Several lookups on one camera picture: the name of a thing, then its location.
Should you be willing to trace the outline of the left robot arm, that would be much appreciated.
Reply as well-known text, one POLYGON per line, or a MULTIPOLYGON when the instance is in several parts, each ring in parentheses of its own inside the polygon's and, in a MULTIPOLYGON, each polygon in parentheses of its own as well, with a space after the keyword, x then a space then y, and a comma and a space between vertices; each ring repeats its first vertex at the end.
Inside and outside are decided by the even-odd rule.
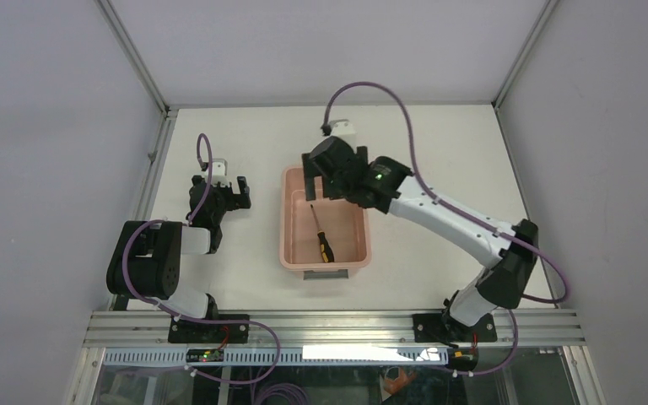
POLYGON ((180 281, 181 258, 216 253, 225 214, 251 208, 246 178, 238 176, 236 186, 237 192, 221 175, 211 183, 195 175, 189 189, 191 212, 184 223, 127 221, 106 271, 108 290, 131 300, 144 299, 177 320, 187 319, 187 331, 198 342, 213 341, 220 331, 216 301, 180 281))

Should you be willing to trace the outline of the yellow black screwdriver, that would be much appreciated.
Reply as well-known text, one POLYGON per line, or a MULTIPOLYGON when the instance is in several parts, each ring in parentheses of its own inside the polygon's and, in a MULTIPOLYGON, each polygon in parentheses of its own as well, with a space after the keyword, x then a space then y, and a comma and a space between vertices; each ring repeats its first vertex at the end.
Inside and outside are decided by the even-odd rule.
POLYGON ((319 241, 319 246, 320 246, 320 251, 321 251, 321 259, 325 263, 330 263, 330 262, 335 262, 335 256, 332 250, 332 247, 327 239, 327 235, 324 232, 323 228, 321 227, 321 223, 318 219, 318 216, 316 214, 316 210, 314 206, 311 204, 310 205, 310 210, 312 212, 315 225, 316 225, 316 234, 317 234, 317 239, 319 241))

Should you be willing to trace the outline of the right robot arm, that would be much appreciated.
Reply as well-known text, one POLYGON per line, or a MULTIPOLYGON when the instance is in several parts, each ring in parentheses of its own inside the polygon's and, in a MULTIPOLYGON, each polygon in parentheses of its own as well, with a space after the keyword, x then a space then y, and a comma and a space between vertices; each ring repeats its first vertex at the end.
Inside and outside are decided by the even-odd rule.
POLYGON ((411 221, 482 265, 478 276, 445 303, 442 329, 451 341, 466 340, 490 311, 519 306, 537 263, 530 250, 538 237, 532 221, 510 224, 436 198, 403 163, 386 156, 369 161, 365 147, 352 148, 338 137, 325 138, 301 158, 307 200, 316 199, 314 180, 321 178, 325 198, 411 221))

